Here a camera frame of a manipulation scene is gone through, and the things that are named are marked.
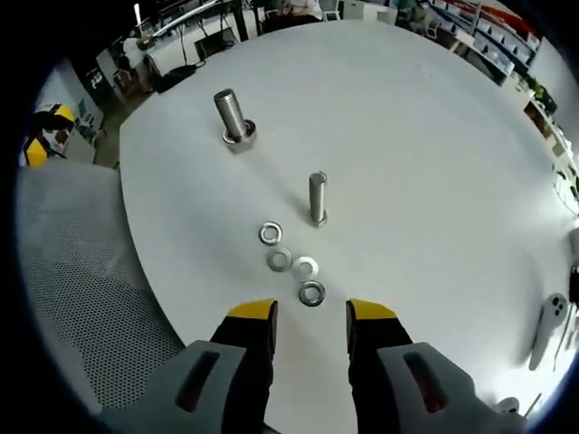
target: cable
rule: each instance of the cable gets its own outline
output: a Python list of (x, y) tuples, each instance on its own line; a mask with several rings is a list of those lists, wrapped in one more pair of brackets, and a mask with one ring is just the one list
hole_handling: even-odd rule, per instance
[(177, 26), (177, 31), (179, 32), (179, 38), (181, 39), (181, 50), (183, 51), (183, 60), (185, 65), (187, 64), (187, 54), (185, 53), (185, 44), (183, 43), (183, 26)]
[[(231, 29), (232, 27), (229, 25), (229, 22), (227, 21), (227, 17), (225, 15), (223, 16), (223, 20), (227, 24), (227, 27), (229, 27)], [(235, 32), (233, 30), (232, 30), (232, 35), (233, 35), (233, 39), (235, 40), (235, 42), (230, 41), (230, 44), (233, 47), (236, 43), (239, 43), (239, 41), (237, 40), (237, 36), (235, 36)]]
[(199, 26), (199, 28), (203, 31), (205, 38), (208, 38), (209, 35), (207, 34), (205, 28), (203, 27), (203, 18), (197, 22), (197, 26)]

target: white plastic part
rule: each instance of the white plastic part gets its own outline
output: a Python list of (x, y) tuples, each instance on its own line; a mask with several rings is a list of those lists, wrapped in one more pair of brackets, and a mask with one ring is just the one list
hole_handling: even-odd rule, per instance
[(551, 295), (543, 304), (539, 327), (536, 331), (535, 344), (531, 352), (531, 360), (528, 369), (534, 371), (543, 359), (545, 350), (549, 344), (551, 335), (558, 328), (567, 316), (569, 303), (562, 294)]

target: wall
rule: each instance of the wall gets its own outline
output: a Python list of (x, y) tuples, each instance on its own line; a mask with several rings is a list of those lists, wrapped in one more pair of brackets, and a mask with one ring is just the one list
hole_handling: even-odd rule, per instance
[(41, 104), (61, 103), (68, 106), (75, 117), (79, 116), (79, 103), (84, 100), (87, 111), (94, 116), (95, 125), (103, 119), (103, 113), (95, 104), (89, 92), (82, 86), (79, 77), (68, 59), (59, 63), (52, 71), (36, 100)]
[(529, 74), (549, 92), (557, 104), (553, 119), (561, 126), (566, 137), (579, 150), (579, 85), (561, 54), (543, 38), (531, 64)]
[(512, 14), (514, 16), (518, 16), (517, 14), (515, 14), (513, 11), (508, 9), (506, 6), (504, 6), (502, 3), (498, 2), (497, 0), (482, 0), (481, 3), (483, 6), (489, 6), (489, 7), (492, 7), (494, 9), (497, 9), (499, 11), (507, 12), (507, 13)]

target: desk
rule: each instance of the desk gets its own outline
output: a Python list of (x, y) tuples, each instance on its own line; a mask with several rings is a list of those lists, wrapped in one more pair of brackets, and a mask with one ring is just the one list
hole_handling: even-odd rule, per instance
[(489, 74), (491, 75), (490, 78), (499, 86), (502, 86), (505, 78), (508, 76), (507, 73), (493, 60), (489, 59), (485, 53), (474, 46), (472, 36), (466, 34), (461, 29), (458, 29), (456, 33), (453, 33), (444, 30), (441, 27), (438, 28), (437, 33), (438, 37), (436, 42), (443, 47), (448, 48), (449, 51), (459, 53), (460, 47), (464, 47), (464, 52), (460, 54), (461, 58), (476, 68), (476, 62), (469, 61), (468, 59), (469, 55), (474, 53), (477, 56), (476, 59), (482, 61), (484, 69), (489, 71)]
[(535, 99), (531, 99), (527, 103), (525, 106), (525, 113), (531, 118), (533, 124), (545, 138), (549, 149), (553, 154), (555, 154), (559, 168), (563, 170), (569, 179), (574, 179), (574, 175), (569, 170), (569, 166), (577, 171), (575, 163), (573, 162), (573, 158), (569, 155), (565, 140), (561, 136), (556, 125), (553, 123), (553, 120), (545, 113), (545, 110), (536, 102)]
[[(227, 87), (258, 130), (237, 156), (213, 101)], [(121, 126), (128, 224), (185, 344), (209, 339), (241, 302), (279, 300), (265, 422), (280, 432), (356, 432), (351, 297), (394, 309), (482, 399), (517, 396), (525, 410), (558, 381), (552, 363), (533, 373), (524, 363), (544, 297), (566, 292), (573, 227), (533, 128), (499, 87), (404, 29), (290, 28), (215, 54)], [(319, 170), (328, 221), (314, 229), (304, 213)], [(299, 302), (289, 272), (268, 269), (258, 239), (268, 220), (282, 225), (282, 246), (318, 262), (320, 307)]]
[[(260, 11), (260, 19), (263, 20), (263, 18), (263, 11)], [(226, 21), (223, 21), (223, 29), (231, 28), (237, 41), (240, 41), (240, 35), (237, 26), (235, 25), (233, 14), (226, 15), (225, 20)], [(250, 39), (256, 37), (257, 30), (255, 27), (253, 11), (244, 10), (243, 20), (245, 21), (247, 33)], [(219, 33), (222, 30), (220, 17), (216, 16), (203, 20), (203, 27), (208, 35)], [(155, 46), (146, 51), (148, 58), (153, 62), (154, 68), (160, 76), (167, 74), (178, 66), (184, 65), (184, 48), (188, 64), (192, 65), (200, 61), (195, 43), (205, 38), (203, 30), (201, 30), (198, 25), (195, 25), (195, 27), (185, 28), (183, 30), (183, 48), (181, 47), (181, 39), (178, 31), (174, 29), (172, 32), (172, 36), (158, 41)]]

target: floor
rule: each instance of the floor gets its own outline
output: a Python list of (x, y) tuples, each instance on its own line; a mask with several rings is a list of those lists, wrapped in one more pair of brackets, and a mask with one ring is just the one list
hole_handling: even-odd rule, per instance
[(96, 155), (95, 165), (103, 165), (114, 169), (119, 169), (119, 131), (122, 123), (138, 107), (145, 102), (149, 95), (136, 93), (131, 95), (124, 103), (117, 101), (109, 108), (105, 108), (105, 121), (103, 129), (106, 135), (97, 139), (95, 144)]

